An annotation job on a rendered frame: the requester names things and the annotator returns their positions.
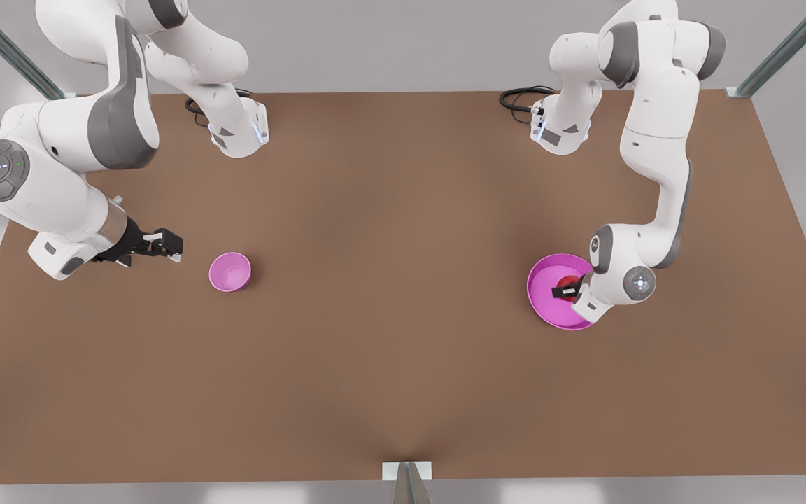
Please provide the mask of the pink plate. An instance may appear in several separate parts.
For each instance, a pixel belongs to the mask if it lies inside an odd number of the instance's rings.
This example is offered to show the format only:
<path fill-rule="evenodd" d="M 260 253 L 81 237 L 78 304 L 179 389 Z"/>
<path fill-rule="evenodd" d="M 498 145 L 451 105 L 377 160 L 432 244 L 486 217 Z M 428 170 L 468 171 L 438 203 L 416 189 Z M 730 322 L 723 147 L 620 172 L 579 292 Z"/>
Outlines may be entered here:
<path fill-rule="evenodd" d="M 591 264 L 575 255 L 553 254 L 541 259 L 530 270 L 527 281 L 528 299 L 534 312 L 554 328 L 590 328 L 592 323 L 573 310 L 574 298 L 554 297 L 553 290 L 576 283 L 591 271 Z"/>

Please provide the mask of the pink bowl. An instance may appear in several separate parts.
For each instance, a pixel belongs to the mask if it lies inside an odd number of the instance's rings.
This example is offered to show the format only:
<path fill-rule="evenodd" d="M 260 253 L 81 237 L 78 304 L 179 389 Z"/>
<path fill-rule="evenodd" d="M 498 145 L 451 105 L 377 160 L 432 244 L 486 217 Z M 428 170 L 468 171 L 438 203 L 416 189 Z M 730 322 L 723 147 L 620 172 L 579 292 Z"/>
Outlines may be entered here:
<path fill-rule="evenodd" d="M 237 252 L 228 252 L 218 256 L 208 269 L 208 280 L 218 291 L 231 293 L 243 290 L 252 276 L 252 265 L 249 259 Z"/>

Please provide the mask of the silver frame post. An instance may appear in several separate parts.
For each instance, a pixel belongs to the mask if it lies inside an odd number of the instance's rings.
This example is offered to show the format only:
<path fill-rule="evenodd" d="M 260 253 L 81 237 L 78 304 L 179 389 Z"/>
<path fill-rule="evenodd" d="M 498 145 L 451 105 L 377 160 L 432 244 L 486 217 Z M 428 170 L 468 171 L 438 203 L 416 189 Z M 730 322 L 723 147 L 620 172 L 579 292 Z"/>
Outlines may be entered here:
<path fill-rule="evenodd" d="M 749 99 L 806 45 L 806 16 L 777 47 L 737 86 L 726 88 L 730 98 Z"/>
<path fill-rule="evenodd" d="M 432 504 L 425 487 L 431 479 L 429 461 L 383 462 L 383 481 L 395 482 L 393 504 Z"/>
<path fill-rule="evenodd" d="M 2 29 L 0 29 L 0 57 L 46 99 L 75 97 L 74 94 L 65 94 Z"/>

